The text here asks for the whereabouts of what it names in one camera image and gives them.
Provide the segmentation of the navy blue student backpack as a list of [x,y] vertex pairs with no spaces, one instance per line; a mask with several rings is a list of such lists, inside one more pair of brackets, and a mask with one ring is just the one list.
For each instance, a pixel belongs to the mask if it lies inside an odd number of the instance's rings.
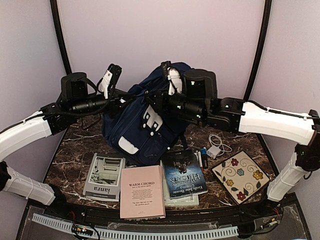
[[177,117],[159,116],[145,100],[145,93],[168,91],[169,82],[163,79],[160,67],[129,93],[135,100],[115,117],[103,115],[102,135],[106,143],[137,166],[151,166],[181,140],[184,149],[188,144],[184,136],[189,123]]

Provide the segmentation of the pink Warm Chord book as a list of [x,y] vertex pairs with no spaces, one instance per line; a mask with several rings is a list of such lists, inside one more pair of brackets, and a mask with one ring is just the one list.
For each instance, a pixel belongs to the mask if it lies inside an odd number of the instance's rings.
[[165,218],[163,168],[160,165],[124,168],[121,171],[119,202],[121,219]]

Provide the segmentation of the Wuthering Heights dark book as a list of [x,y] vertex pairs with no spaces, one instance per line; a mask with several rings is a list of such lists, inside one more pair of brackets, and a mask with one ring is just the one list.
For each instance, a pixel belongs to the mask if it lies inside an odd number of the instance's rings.
[[208,192],[204,174],[192,149],[167,152],[161,157],[161,162],[171,199]]

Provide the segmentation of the grey ianra magazine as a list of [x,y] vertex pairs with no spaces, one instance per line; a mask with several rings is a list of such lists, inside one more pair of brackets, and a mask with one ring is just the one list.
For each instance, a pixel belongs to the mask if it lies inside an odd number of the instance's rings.
[[121,172],[126,159],[120,154],[95,153],[83,188],[87,199],[118,202],[121,192]]

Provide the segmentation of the pale green thin book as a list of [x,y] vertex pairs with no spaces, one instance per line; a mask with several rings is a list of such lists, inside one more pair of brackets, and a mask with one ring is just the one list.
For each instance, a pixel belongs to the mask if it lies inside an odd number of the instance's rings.
[[199,197],[198,195],[189,195],[186,197],[170,199],[166,196],[164,198],[164,204],[169,207],[198,206]]

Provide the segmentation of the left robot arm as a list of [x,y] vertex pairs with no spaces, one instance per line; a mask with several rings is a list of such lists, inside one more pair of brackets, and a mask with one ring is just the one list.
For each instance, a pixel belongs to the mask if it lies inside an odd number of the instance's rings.
[[74,72],[61,79],[61,93],[31,116],[0,132],[0,189],[26,199],[32,199],[51,210],[60,218],[67,218],[70,206],[58,187],[38,182],[13,170],[5,158],[40,139],[54,136],[78,119],[102,113],[115,114],[124,103],[125,92],[116,90],[122,69],[111,64],[98,84],[90,81],[84,72]]

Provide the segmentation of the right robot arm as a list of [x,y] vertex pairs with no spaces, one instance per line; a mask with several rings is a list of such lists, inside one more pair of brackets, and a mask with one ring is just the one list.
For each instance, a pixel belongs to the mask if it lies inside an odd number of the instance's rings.
[[216,74],[192,68],[182,76],[182,88],[145,94],[159,115],[172,115],[195,125],[231,133],[256,133],[296,142],[292,157],[268,184],[266,195],[255,205],[255,213],[266,217],[307,173],[320,168],[320,117],[315,110],[295,113],[264,107],[255,101],[218,98]]

